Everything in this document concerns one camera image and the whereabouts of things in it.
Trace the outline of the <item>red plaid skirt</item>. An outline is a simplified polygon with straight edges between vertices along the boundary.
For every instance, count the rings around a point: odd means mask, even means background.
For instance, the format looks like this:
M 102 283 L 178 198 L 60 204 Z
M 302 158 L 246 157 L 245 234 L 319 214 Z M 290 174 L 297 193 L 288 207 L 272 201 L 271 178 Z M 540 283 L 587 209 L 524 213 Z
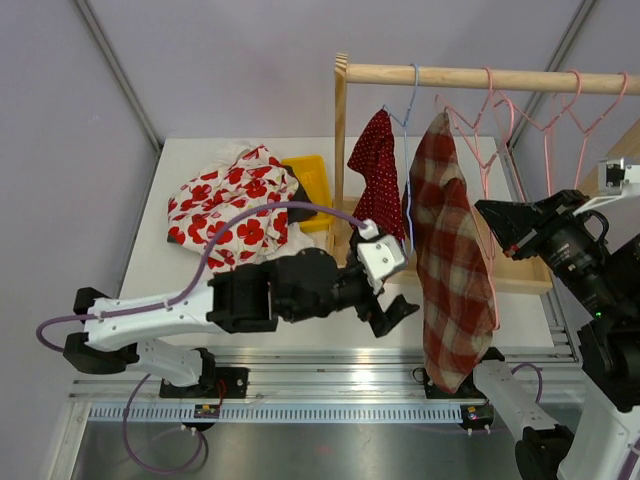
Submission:
M 440 390 L 455 393 L 491 346 L 497 315 L 445 112 L 416 149 L 403 204 L 422 288 L 426 374 Z

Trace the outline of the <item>pink wire hanger grey skirt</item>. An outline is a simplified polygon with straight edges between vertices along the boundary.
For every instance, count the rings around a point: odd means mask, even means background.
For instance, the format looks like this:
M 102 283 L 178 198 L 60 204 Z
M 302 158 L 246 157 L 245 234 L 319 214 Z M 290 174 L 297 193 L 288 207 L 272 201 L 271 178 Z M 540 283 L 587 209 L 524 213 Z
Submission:
M 576 90 L 572 99 L 566 103 L 565 94 L 554 92 L 550 100 L 550 117 L 546 124 L 539 124 L 535 120 L 534 113 L 527 113 L 520 107 L 515 106 L 515 111 L 519 114 L 519 121 L 524 126 L 533 126 L 536 130 L 543 135 L 543 159 L 544 159 L 544 173 L 546 182 L 546 193 L 551 196 L 554 193 L 554 180 L 553 180 L 553 156 L 554 156 L 554 130 L 558 121 L 571 109 L 573 104 L 579 99 L 582 93 L 582 74 L 575 69 L 568 70 L 575 76 Z

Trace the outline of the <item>dark grey dotted skirt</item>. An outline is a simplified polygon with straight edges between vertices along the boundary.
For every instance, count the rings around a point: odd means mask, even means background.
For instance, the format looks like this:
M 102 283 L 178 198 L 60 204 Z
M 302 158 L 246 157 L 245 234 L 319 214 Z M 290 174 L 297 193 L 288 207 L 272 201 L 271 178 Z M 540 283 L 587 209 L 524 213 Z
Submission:
M 290 202 L 298 202 L 298 203 L 311 203 L 311 199 L 309 198 L 304 186 L 301 182 L 298 183 L 298 187 L 290 199 Z M 310 220 L 314 216 L 317 215 L 315 210 L 307 210 L 301 209 L 299 207 L 288 207 L 287 208 L 288 215 L 288 223 L 301 223 L 307 220 Z

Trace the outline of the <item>white red floral skirt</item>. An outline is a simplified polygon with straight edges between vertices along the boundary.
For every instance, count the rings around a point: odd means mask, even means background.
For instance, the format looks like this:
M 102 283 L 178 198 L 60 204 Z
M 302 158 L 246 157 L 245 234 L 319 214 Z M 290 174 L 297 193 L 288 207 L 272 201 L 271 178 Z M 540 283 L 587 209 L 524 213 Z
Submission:
M 229 158 L 215 159 L 169 198 L 167 241 L 201 254 L 226 222 L 257 206 L 290 201 L 300 187 L 265 146 L 241 147 Z M 296 213 L 263 211 L 231 227 L 209 254 L 209 270 L 227 272 L 312 247 L 313 240 L 293 220 Z

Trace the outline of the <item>pink wire hanger floral skirt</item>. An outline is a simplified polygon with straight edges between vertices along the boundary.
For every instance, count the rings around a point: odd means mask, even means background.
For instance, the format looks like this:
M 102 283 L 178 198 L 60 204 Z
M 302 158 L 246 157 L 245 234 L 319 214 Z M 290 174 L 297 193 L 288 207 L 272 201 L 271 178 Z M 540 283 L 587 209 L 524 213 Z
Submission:
M 486 91 L 480 109 L 473 118 L 467 118 L 454 106 L 449 105 L 445 111 L 449 114 L 454 130 L 462 137 L 478 167 L 483 199 L 489 199 L 491 193 L 491 173 L 494 164 L 504 152 L 508 151 L 508 141 L 515 126 L 515 109 L 512 100 L 496 87 L 494 71 L 485 66 L 482 79 L 486 81 Z M 494 140 L 494 152 L 483 155 L 478 142 L 485 120 L 491 118 L 499 134 Z

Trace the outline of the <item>pink wire hanger white skirt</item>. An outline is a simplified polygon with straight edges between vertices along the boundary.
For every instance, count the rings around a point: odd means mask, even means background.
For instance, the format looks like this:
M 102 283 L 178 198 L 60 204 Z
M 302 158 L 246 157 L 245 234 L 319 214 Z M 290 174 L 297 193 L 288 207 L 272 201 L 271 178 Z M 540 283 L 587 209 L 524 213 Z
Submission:
M 589 139 L 592 136 L 593 132 L 598 128 L 599 124 L 602 123 L 609 116 L 609 114 L 617 107 L 617 105 L 624 98 L 630 82 L 630 75 L 626 71 L 622 71 L 618 73 L 618 75 L 622 78 L 622 83 L 621 83 L 620 92 L 617 94 L 616 99 L 609 105 L 609 107 L 606 110 L 601 112 L 592 123 L 585 126 L 581 122 L 580 118 L 573 111 L 573 105 L 579 99 L 583 91 L 582 89 L 583 77 L 582 77 L 582 74 L 577 70 L 570 70 L 570 73 L 572 73 L 576 77 L 577 91 L 574 97 L 572 98 L 572 100 L 568 104 L 562 103 L 562 105 L 563 105 L 563 108 L 566 110 L 566 112 L 569 114 L 570 118 L 572 119 L 576 127 L 578 128 L 578 130 L 583 134 L 583 140 L 582 140 L 578 164 L 576 168 L 576 174 L 574 177 L 574 188 L 577 188 L 579 180 L 581 178 L 582 168 L 584 164 L 584 157 L 585 157 L 586 148 L 588 146 Z

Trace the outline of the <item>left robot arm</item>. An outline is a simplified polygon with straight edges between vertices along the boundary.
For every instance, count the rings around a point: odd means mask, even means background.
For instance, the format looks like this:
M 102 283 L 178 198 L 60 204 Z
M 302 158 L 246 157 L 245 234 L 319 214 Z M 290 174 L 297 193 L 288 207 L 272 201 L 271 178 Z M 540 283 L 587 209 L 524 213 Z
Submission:
M 379 303 L 385 281 L 407 263 L 396 239 L 385 235 L 358 244 L 344 267 L 326 251 L 306 248 L 216 274 L 176 297 L 121 300 L 82 288 L 74 311 L 83 314 L 83 329 L 67 336 L 63 356 L 89 375 L 131 370 L 158 377 L 163 399 L 243 399 L 248 369 L 220 367 L 209 350 L 184 350 L 167 337 L 271 333 L 281 321 L 351 309 L 380 338 L 419 309 L 403 295 L 387 308 Z

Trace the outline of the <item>pink wire hanger plaid skirt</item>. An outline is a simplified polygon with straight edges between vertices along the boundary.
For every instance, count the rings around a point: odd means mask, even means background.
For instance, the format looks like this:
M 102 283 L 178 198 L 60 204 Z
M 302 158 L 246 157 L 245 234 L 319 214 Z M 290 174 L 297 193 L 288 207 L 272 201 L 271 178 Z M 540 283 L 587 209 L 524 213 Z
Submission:
M 487 96 L 482 104 L 482 107 L 480 108 L 479 112 L 476 115 L 476 118 L 473 121 L 467 120 L 442 95 L 437 94 L 434 100 L 436 108 L 448 114 L 453 128 L 464 140 L 469 151 L 475 158 L 480 175 L 480 185 L 482 189 L 481 199 L 483 200 L 492 200 L 492 168 L 494 165 L 500 164 L 503 160 L 503 157 L 508 154 L 507 141 L 509 140 L 510 135 L 513 133 L 515 120 L 515 109 L 513 102 L 506 97 L 501 100 L 496 100 L 494 96 L 495 90 L 490 87 Z M 480 148 L 478 146 L 480 127 L 483 116 L 487 109 L 490 109 L 494 117 L 494 123 L 496 124 L 498 132 L 500 134 L 499 139 L 494 141 L 495 151 L 490 156 L 484 156 L 480 152 Z M 489 275 L 489 282 L 495 307 L 496 320 L 494 329 L 497 330 L 500 328 L 500 311 L 498 299 L 496 296 L 496 285 L 493 279 L 494 264 L 497 257 L 497 241 L 494 235 L 490 231 L 487 231 L 486 237 L 479 237 L 479 244 L 483 251 L 485 265 L 487 268 L 487 273 Z

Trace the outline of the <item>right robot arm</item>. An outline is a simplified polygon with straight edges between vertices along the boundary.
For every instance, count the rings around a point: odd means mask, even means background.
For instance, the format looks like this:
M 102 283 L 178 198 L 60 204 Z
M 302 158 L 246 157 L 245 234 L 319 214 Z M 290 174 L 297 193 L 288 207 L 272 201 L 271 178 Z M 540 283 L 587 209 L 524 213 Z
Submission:
M 526 396 L 494 347 L 454 371 L 458 395 L 482 400 L 502 417 L 524 479 L 639 475 L 639 239 L 610 252 L 609 222 L 598 210 L 638 193 L 561 190 L 537 202 L 475 204 L 508 258 L 542 260 L 590 315 L 576 333 L 585 385 L 576 431 Z

